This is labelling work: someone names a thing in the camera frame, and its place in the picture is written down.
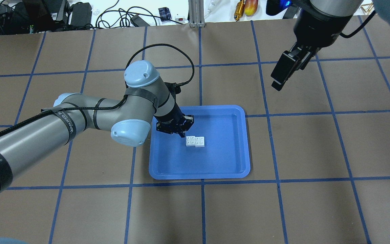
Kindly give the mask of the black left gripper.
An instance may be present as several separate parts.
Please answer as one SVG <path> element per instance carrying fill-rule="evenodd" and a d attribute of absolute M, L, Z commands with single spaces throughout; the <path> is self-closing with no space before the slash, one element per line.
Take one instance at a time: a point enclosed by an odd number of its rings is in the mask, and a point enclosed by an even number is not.
<path fill-rule="evenodd" d="M 193 115 L 185 115 L 180 108 L 166 110 L 157 109 L 156 112 L 156 131 L 166 134 L 178 134 L 181 138 L 186 137 L 186 132 L 194 124 Z"/>

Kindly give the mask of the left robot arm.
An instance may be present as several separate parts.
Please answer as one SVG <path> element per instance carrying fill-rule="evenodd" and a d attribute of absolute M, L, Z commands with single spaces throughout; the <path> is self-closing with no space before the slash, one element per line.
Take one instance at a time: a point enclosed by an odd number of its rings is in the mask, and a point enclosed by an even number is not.
<path fill-rule="evenodd" d="M 194 124 L 176 102 L 182 83 L 164 82 L 152 63 L 125 68 L 121 100 L 63 93 L 51 108 L 0 131 L 0 193 L 20 175 L 87 129 L 110 132 L 121 145 L 138 147 L 152 130 L 185 133 Z"/>

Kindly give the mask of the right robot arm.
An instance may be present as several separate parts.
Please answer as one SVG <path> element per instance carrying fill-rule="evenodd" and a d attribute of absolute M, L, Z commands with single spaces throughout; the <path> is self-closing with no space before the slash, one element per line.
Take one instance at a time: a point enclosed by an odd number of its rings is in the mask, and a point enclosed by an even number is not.
<path fill-rule="evenodd" d="M 303 70 L 322 48 L 331 46 L 338 37 L 353 37 L 376 15 L 390 26 L 390 0 L 374 0 L 373 11 L 350 34 L 343 30 L 362 5 L 362 0 L 268 0 L 266 14 L 276 15 L 291 6 L 300 9 L 294 26 L 296 42 L 284 51 L 272 71 L 272 88 L 282 90 L 297 70 Z"/>

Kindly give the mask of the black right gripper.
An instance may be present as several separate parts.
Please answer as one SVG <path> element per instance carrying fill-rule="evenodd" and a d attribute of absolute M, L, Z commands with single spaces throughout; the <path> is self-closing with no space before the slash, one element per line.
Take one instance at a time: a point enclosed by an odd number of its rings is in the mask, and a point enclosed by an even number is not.
<path fill-rule="evenodd" d="M 271 73 L 272 88 L 277 91 L 282 90 L 299 62 L 298 69 L 304 70 L 318 50 L 332 45 L 353 16 L 351 0 L 268 0 L 266 14 L 277 15 L 292 5 L 301 8 L 294 26 L 297 41 L 291 51 L 281 54 Z"/>

